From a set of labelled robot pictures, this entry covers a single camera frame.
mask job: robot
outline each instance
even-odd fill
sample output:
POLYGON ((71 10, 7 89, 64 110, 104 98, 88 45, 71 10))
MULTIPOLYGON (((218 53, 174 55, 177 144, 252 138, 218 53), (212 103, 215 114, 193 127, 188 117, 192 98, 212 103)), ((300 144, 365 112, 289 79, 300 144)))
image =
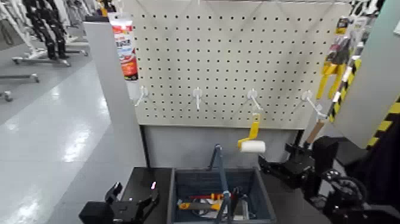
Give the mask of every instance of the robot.
POLYGON ((33 30, 37 38, 42 42, 42 37, 44 38, 49 59, 68 58, 65 54, 64 34, 66 34, 66 32, 62 22, 60 22, 60 16, 54 0, 23 0, 23 4, 26 7, 27 17, 32 22, 33 30), (54 32, 57 42, 58 58, 55 54, 55 42, 51 38, 44 21, 54 32))

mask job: paint roller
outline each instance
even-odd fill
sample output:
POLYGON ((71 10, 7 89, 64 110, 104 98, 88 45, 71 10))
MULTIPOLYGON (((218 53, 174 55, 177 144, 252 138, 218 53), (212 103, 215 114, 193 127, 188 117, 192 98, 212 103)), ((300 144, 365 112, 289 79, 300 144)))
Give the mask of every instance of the paint roller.
POLYGON ((253 140, 257 138, 258 127, 260 126, 260 114, 253 113, 252 124, 250 127, 249 136, 238 140, 237 146, 241 153, 264 153, 265 152, 265 142, 253 140))

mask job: black mount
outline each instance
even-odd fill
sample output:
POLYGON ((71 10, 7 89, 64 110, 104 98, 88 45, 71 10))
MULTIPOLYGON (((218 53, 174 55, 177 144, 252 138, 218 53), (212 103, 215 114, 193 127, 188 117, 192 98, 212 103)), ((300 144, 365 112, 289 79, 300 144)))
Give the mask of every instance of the black mount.
POLYGON ((160 202, 160 193, 152 189, 151 195, 140 201, 120 201, 117 196, 122 184, 115 183, 105 194, 104 201, 89 201, 79 214, 84 224, 143 224, 160 202))

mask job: black table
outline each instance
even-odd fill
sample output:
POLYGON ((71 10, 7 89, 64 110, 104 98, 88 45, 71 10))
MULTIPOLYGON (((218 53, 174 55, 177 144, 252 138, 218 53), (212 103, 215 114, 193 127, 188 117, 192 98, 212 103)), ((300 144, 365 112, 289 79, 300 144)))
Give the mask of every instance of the black table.
MULTIPOLYGON (((302 197, 300 190, 287 189, 280 180, 263 175, 265 188, 267 189, 278 224, 307 223, 328 224, 329 220, 310 206, 302 197)), ((157 181, 160 190, 160 204, 148 217, 146 223, 166 223, 168 194, 170 190, 171 168, 147 169, 136 167, 130 175, 127 186, 124 189, 122 200, 142 200, 150 193, 150 186, 157 181)))

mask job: yellow tool on pegboard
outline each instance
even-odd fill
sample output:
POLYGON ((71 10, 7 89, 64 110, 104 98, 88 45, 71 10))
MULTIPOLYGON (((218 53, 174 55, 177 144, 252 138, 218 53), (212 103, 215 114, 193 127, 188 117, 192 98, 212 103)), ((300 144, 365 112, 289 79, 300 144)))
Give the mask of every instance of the yellow tool on pegboard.
POLYGON ((325 58, 322 68, 322 78, 317 92, 317 99, 321 99, 324 88, 330 75, 336 75, 333 85, 328 92, 328 99, 332 99, 342 80, 342 75, 346 70, 346 64, 349 60, 349 47, 351 40, 348 37, 337 38, 330 47, 328 56, 325 58))

